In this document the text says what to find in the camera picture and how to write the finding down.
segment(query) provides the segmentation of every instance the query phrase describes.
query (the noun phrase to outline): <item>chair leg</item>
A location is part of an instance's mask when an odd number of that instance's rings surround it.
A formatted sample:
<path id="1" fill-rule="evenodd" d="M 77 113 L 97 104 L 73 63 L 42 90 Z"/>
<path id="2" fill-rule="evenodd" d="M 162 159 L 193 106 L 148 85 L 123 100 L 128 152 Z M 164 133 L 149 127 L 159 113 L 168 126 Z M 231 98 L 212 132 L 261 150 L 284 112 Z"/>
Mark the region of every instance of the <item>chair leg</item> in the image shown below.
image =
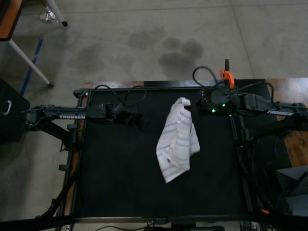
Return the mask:
<path id="1" fill-rule="evenodd" d="M 48 87 L 52 88 L 53 84 L 49 82 L 49 80 L 43 75 L 43 73 L 41 73 L 41 71 L 34 65 L 33 62 L 31 62 L 31 60 L 25 55 L 25 53 L 23 53 L 23 51 L 16 45 L 16 43 L 14 43 L 12 39 L 9 41 L 9 44 L 23 58 L 23 60 L 25 60 L 25 62 L 38 74 L 38 76 L 40 76 L 45 81 L 45 83 L 47 83 Z"/>
<path id="2" fill-rule="evenodd" d="M 56 15 L 57 19 L 59 22 L 62 23 L 63 26 L 67 26 L 67 21 L 64 20 L 57 4 L 55 3 L 54 0 L 47 0 L 47 3 L 49 4 L 49 6 L 51 7 L 53 13 Z"/>

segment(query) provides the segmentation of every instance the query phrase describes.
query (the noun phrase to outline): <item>cable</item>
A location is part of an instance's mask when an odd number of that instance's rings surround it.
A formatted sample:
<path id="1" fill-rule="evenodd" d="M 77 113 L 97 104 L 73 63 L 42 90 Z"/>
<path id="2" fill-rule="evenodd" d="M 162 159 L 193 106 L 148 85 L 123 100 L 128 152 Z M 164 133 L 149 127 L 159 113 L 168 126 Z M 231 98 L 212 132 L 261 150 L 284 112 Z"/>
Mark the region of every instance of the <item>cable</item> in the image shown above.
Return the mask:
<path id="1" fill-rule="evenodd" d="M 255 181 L 257 183 L 257 176 L 256 176 L 256 171 L 255 171 L 255 163 L 254 163 L 254 158 L 255 158 L 255 154 L 256 154 L 256 147 L 253 147 L 253 149 L 254 149 L 254 152 L 251 156 L 250 167 L 251 167 L 252 175 L 255 178 Z"/>
<path id="2" fill-rule="evenodd" d="M 277 141 L 278 141 L 278 137 L 276 136 L 275 142 L 274 142 L 274 151 L 275 151 L 277 159 L 279 159 L 278 152 L 277 152 Z"/>
<path id="3" fill-rule="evenodd" d="M 133 106 L 133 105 L 135 105 L 135 104 L 137 104 L 137 103 L 140 103 L 140 102 L 145 98 L 145 96 L 146 96 L 146 89 L 145 89 L 143 86 L 137 85 L 137 86 L 134 86 L 134 87 L 132 87 L 131 89 L 128 90 L 128 92 L 127 92 L 126 95 L 125 95 L 125 101 L 123 101 L 123 100 L 118 96 L 118 94 L 117 94 L 113 89 L 111 89 L 109 86 L 107 86 L 107 85 L 105 85 L 105 84 L 100 84 L 100 85 L 97 85 L 97 86 L 93 89 L 92 95 L 91 95 L 91 97 L 90 97 L 90 99 L 89 99 L 87 105 L 86 105 L 84 108 L 81 108 L 79 111 L 85 110 L 85 109 L 90 105 L 90 103 L 91 103 L 91 101 L 92 101 L 92 98 L 93 98 L 93 95 L 94 95 L 94 92 L 95 92 L 99 87 L 106 87 L 108 90 L 110 90 L 110 91 L 116 96 L 116 98 L 120 101 L 120 103 L 122 103 L 125 107 L 130 107 L 130 106 Z M 140 100 L 135 101 L 134 103 L 127 104 L 127 97 L 128 97 L 128 95 L 129 95 L 130 91 L 133 90 L 133 89 L 135 89 L 135 88 L 142 88 L 142 89 L 144 90 L 144 96 L 143 96 Z"/>
<path id="4" fill-rule="evenodd" d="M 220 81 L 220 82 L 218 82 L 217 84 L 215 84 L 215 85 L 213 86 L 213 88 L 215 89 L 215 88 L 217 87 L 217 85 L 218 85 L 218 84 L 221 84 L 221 83 L 224 83 L 224 84 L 226 85 L 225 81 L 223 80 L 223 81 Z"/>
<path id="5" fill-rule="evenodd" d="M 195 74 L 196 74 L 196 72 L 197 72 L 199 69 L 205 69 L 205 70 L 207 70 L 207 71 L 212 75 L 212 77 L 214 78 L 214 80 L 215 80 L 215 82 L 216 82 L 216 85 L 218 86 L 218 89 L 219 89 L 223 94 L 225 94 L 225 92 L 220 88 L 219 82 L 218 82 L 218 80 L 217 80 L 217 78 L 216 78 L 214 72 L 213 72 L 210 68 L 208 68 L 207 66 L 198 66 L 198 67 L 196 67 L 196 68 L 194 69 L 194 71 L 192 72 L 192 78 L 193 78 L 193 80 L 194 80 L 197 84 L 199 84 L 199 85 L 200 85 L 201 87 L 203 87 L 203 88 L 206 88 L 206 86 L 204 86 L 204 85 L 202 85 L 201 83 L 199 83 L 199 82 L 196 80 L 196 78 L 195 78 Z"/>
<path id="6" fill-rule="evenodd" d="M 91 103 L 91 101 L 92 101 L 92 98 L 93 98 L 93 95 L 94 95 L 94 92 L 95 92 L 99 87 L 106 87 L 108 90 L 110 90 L 110 91 L 116 96 L 116 98 L 117 98 L 123 105 L 126 105 L 125 102 L 122 101 L 122 99 L 118 96 L 118 94 L 117 94 L 114 90 L 112 90 L 109 86 L 107 86 L 107 85 L 105 85 L 105 84 L 100 84 L 100 85 L 97 85 L 97 86 L 93 89 L 92 95 L 91 95 L 91 97 L 89 98 L 89 101 L 88 101 L 87 105 L 86 105 L 84 108 L 81 108 L 79 111 L 85 110 L 85 109 L 90 105 L 90 103 Z"/>
<path id="7" fill-rule="evenodd" d="M 118 230 L 122 230 L 122 231 L 137 231 L 137 230 L 143 230 L 143 229 L 147 228 L 147 226 L 146 227 L 142 227 L 142 228 L 138 228 L 138 229 L 128 230 L 128 229 L 123 229 L 123 228 L 120 228 L 120 227 L 108 225 L 108 226 L 104 226 L 104 227 L 101 227 L 99 229 L 96 229 L 95 231 L 99 231 L 99 230 L 106 229 L 106 228 L 114 228 L 114 229 L 118 229 Z"/>
<path id="8" fill-rule="evenodd" d="M 141 89 L 143 89 L 144 95 L 143 95 L 143 97 L 142 97 L 140 100 L 137 100 L 137 101 L 135 101 L 135 102 L 133 102 L 133 103 L 131 103 L 131 104 L 128 104 L 127 97 L 128 97 L 128 95 L 129 95 L 130 91 L 131 91 L 131 90 L 134 90 L 134 89 L 136 89 L 136 88 L 141 88 Z M 144 100 L 145 96 L 146 96 L 146 89 L 145 89 L 143 86 L 137 85 L 137 86 L 132 87 L 131 89 L 128 90 L 128 92 L 127 92 L 126 95 L 125 95 L 125 103 L 126 103 L 126 106 L 127 106 L 127 107 L 130 107 L 130 106 L 133 106 L 133 105 L 135 105 L 135 104 L 140 103 L 142 100 Z"/>
<path id="9" fill-rule="evenodd" d="M 282 196 L 285 194 L 285 192 L 282 192 L 280 195 L 279 195 L 279 197 L 278 197 L 278 199 L 277 199 L 277 202 L 276 202 L 276 208 L 278 208 L 278 205 L 279 205 L 279 202 L 280 202 L 280 200 L 281 200 L 281 198 L 282 198 Z"/>
<path id="10" fill-rule="evenodd" d="M 27 113 L 27 112 L 32 112 L 32 111 L 42 111 L 45 110 L 45 108 L 34 108 L 34 109 L 28 109 L 25 111 L 21 111 L 19 114 Z"/>
<path id="11" fill-rule="evenodd" d="M 267 84 L 267 85 L 269 85 L 270 88 L 271 88 L 271 97 L 270 97 L 271 103 L 272 103 L 275 107 L 277 107 L 277 105 L 274 103 L 274 87 L 273 87 L 273 85 L 272 85 L 271 83 L 268 83 L 268 82 L 257 82 L 257 83 L 249 84 L 249 85 L 247 85 L 247 86 L 245 86 L 245 87 L 242 87 L 242 88 L 237 89 L 237 90 L 234 90 L 234 91 L 224 92 L 223 89 L 220 87 L 219 82 L 218 82 L 218 80 L 217 80 L 217 78 L 216 78 L 214 72 L 213 72 L 210 68 L 208 68 L 207 66 L 199 66 L 199 67 L 195 68 L 194 71 L 192 72 L 192 78 L 193 78 L 193 80 L 194 80 L 197 84 L 199 84 L 199 85 L 200 85 L 201 87 L 203 87 L 203 88 L 205 88 L 205 86 L 202 85 L 200 82 L 198 82 L 198 81 L 196 80 L 196 78 L 195 78 L 195 74 L 196 74 L 196 72 L 197 72 L 199 69 L 205 69 L 205 70 L 207 70 L 207 71 L 212 75 L 213 79 L 216 81 L 216 85 L 215 85 L 215 86 L 218 86 L 218 89 L 219 89 L 224 95 L 232 95 L 232 94 L 235 94 L 235 93 L 237 93 L 237 92 L 240 92 L 240 91 L 242 91 L 242 90 L 244 90 L 244 89 L 246 89 L 246 88 L 250 88 L 250 87 L 255 86 L 255 85 Z"/>
<path id="12" fill-rule="evenodd" d="M 277 213 L 282 213 L 280 210 L 278 210 L 275 205 L 267 198 L 267 196 L 263 193 L 263 191 L 259 188 L 258 184 L 254 181 L 253 177 L 248 173 L 247 169 L 245 168 L 245 164 L 243 162 L 243 159 L 239 153 L 236 152 L 237 160 L 240 165 L 240 170 L 242 171 L 243 175 L 246 177 L 246 179 L 251 183 L 251 186 L 254 188 L 256 193 L 259 195 L 260 199 L 266 203 L 273 211 Z"/>
<path id="13" fill-rule="evenodd" d="M 31 126 L 29 126 L 29 127 L 27 127 L 27 128 L 32 128 L 32 127 L 34 127 L 34 126 L 36 126 L 37 124 L 39 124 L 43 119 L 45 119 L 46 118 L 46 116 L 43 116 L 41 119 L 39 119 L 35 124 L 33 124 L 33 125 L 31 125 Z"/>

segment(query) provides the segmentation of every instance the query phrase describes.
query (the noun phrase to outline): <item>black box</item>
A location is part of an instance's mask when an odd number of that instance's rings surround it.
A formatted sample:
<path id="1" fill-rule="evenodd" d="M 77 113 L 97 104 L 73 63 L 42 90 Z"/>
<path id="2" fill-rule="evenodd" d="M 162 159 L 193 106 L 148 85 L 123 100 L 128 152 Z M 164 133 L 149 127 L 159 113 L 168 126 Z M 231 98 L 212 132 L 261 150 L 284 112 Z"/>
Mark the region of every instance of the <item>black box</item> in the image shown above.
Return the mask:
<path id="1" fill-rule="evenodd" d="M 26 116 L 20 112 L 29 107 L 29 101 L 0 78 L 0 141 L 21 139 Z"/>

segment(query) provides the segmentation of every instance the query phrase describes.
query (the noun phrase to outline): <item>blue tape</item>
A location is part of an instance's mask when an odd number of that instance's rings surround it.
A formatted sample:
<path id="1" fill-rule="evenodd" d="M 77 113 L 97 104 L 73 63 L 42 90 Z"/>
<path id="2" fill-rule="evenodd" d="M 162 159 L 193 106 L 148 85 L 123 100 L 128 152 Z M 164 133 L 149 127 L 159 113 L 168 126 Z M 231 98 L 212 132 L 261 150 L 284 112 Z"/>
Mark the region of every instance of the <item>blue tape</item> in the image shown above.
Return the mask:
<path id="1" fill-rule="evenodd" d="M 37 61 L 37 59 L 38 59 L 38 58 L 35 57 L 35 58 L 32 60 L 32 62 L 35 64 L 36 61 Z M 25 78 L 23 87 L 21 88 L 21 92 L 20 92 L 20 94 L 21 94 L 22 96 L 24 96 L 24 94 L 25 94 L 25 92 L 26 92 L 26 88 L 27 88 L 27 86 L 28 86 L 28 83 L 29 83 L 29 80 L 30 80 L 30 77 L 31 77 L 31 74 L 32 74 L 32 70 L 33 70 L 33 69 L 30 67 L 29 70 L 28 70 L 28 72 L 27 72 L 27 75 L 26 75 L 26 78 Z"/>
<path id="2" fill-rule="evenodd" d="M 35 50 L 35 53 L 34 53 L 35 55 L 39 54 L 39 50 L 40 50 L 40 48 L 42 47 L 42 44 L 43 44 L 43 39 L 40 38 L 38 42 L 39 43 L 38 43 L 37 49 Z"/>
<path id="3" fill-rule="evenodd" d="M 36 56 L 39 54 L 40 48 L 42 47 L 43 39 L 40 38 L 38 42 L 39 42 L 39 43 L 38 43 L 37 48 L 36 48 L 35 53 L 34 53 L 34 55 L 36 55 Z M 32 62 L 33 62 L 34 64 L 36 63 L 36 61 L 37 61 L 37 57 L 35 57 L 35 58 L 32 60 Z M 26 78 L 25 78 L 23 87 L 21 88 L 21 91 L 20 91 L 20 94 L 21 94 L 22 96 L 24 96 L 24 94 L 25 94 L 25 92 L 26 92 L 26 89 L 27 89 L 29 80 L 30 80 L 30 78 L 31 78 L 31 75 L 32 75 L 32 68 L 29 67 L 29 70 L 28 70 L 28 72 L 27 72 L 27 75 L 26 75 Z"/>

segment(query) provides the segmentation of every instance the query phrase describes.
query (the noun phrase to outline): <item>striped towel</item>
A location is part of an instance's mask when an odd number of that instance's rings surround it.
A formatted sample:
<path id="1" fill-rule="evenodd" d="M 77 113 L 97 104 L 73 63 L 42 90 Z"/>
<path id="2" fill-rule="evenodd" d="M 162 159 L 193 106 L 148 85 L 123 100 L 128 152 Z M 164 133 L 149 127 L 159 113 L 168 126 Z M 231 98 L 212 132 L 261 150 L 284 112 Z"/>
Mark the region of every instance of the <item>striped towel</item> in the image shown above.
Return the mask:
<path id="1" fill-rule="evenodd" d="M 156 147 L 157 160 L 166 183 L 190 169 L 189 158 L 200 151 L 191 112 L 184 106 L 190 100 L 181 97 L 171 107 Z"/>

